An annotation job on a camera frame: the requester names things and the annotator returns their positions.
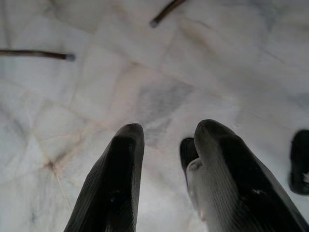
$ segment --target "floor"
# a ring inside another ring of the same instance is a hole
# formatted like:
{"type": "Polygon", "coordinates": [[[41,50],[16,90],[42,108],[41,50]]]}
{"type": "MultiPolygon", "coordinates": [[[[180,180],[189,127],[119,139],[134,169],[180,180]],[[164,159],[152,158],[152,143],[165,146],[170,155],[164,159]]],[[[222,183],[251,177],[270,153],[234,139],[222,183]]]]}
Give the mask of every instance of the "floor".
{"type": "Polygon", "coordinates": [[[309,127],[307,0],[1,0],[0,48],[75,62],[0,58],[0,231],[61,232],[115,132],[141,123],[138,232],[206,231],[188,198],[180,140],[212,118],[289,190],[289,149],[309,127]]]}

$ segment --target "white marble tile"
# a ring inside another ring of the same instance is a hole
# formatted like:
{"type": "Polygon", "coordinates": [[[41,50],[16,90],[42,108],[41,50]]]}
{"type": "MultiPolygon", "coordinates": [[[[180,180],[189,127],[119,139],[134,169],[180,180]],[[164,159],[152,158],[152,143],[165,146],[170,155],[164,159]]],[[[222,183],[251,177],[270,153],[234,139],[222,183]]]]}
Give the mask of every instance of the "white marble tile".
{"type": "Polygon", "coordinates": [[[0,185],[0,231],[63,231],[71,211],[47,167],[0,185]]]}
{"type": "Polygon", "coordinates": [[[252,72],[257,47],[246,57],[244,53],[202,23],[183,20],[161,70],[203,91],[242,102],[270,89],[263,78],[252,72]]]}
{"type": "Polygon", "coordinates": [[[0,183],[17,175],[41,103],[39,96],[0,80],[0,183]]]}
{"type": "Polygon", "coordinates": [[[55,0],[50,1],[46,15],[94,33],[106,13],[106,5],[106,0],[55,0]]]}
{"type": "Polygon", "coordinates": [[[164,4],[162,0],[112,1],[95,42],[134,62],[156,67],[177,29],[175,15],[158,28],[150,28],[149,22],[164,4]]]}
{"type": "Polygon", "coordinates": [[[8,41],[8,31],[6,29],[6,17],[5,17],[5,9],[4,9],[4,2],[0,2],[0,48],[7,48],[9,46],[8,41]]]}
{"type": "Polygon", "coordinates": [[[42,153],[37,139],[31,135],[24,154],[22,154],[15,176],[23,176],[35,171],[48,163],[47,157],[42,153]]]}
{"type": "Polygon", "coordinates": [[[122,56],[92,44],[71,107],[91,118],[103,120],[109,109],[114,85],[129,64],[122,56]]]}
{"type": "Polygon", "coordinates": [[[279,58],[285,66],[308,72],[309,3],[297,0],[285,6],[264,49],[279,58]]]}
{"type": "Polygon", "coordinates": [[[54,19],[37,16],[13,43],[14,48],[74,53],[74,62],[46,58],[4,58],[4,78],[61,104],[72,100],[90,35],[54,19]]]}
{"type": "Polygon", "coordinates": [[[33,132],[47,158],[55,165],[67,154],[73,155],[84,136],[97,126],[91,120],[48,101],[38,114],[33,132]]]}
{"type": "Polygon", "coordinates": [[[42,0],[3,0],[8,38],[12,42],[29,21],[43,12],[46,5],[42,0]]]}
{"type": "Polygon", "coordinates": [[[273,25],[276,16],[276,7],[267,0],[196,0],[188,4],[184,13],[185,18],[204,24],[226,39],[230,50],[242,55],[235,56],[235,61],[245,63],[255,46],[265,41],[267,27],[273,25]]]}

